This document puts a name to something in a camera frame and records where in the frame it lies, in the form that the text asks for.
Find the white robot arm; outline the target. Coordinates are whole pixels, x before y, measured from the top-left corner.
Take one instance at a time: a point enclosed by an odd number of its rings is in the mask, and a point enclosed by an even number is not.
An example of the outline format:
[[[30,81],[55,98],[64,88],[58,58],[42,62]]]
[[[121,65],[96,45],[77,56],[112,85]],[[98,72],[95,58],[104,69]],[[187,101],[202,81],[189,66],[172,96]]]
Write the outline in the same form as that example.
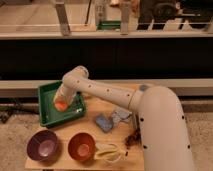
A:
[[[140,90],[94,81],[85,67],[77,66],[62,78],[53,100],[56,109],[66,110],[77,92],[139,117],[145,171],[196,171],[183,108],[171,89],[154,85]]]

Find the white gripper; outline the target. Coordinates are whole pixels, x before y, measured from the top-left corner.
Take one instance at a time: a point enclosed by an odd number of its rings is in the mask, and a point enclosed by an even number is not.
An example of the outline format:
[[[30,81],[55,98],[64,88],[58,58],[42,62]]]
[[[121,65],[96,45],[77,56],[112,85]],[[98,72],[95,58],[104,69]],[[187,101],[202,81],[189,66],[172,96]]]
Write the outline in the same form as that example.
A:
[[[73,102],[76,94],[76,90],[68,88],[64,84],[61,84],[54,95],[53,102],[64,102],[67,105],[70,105]]]

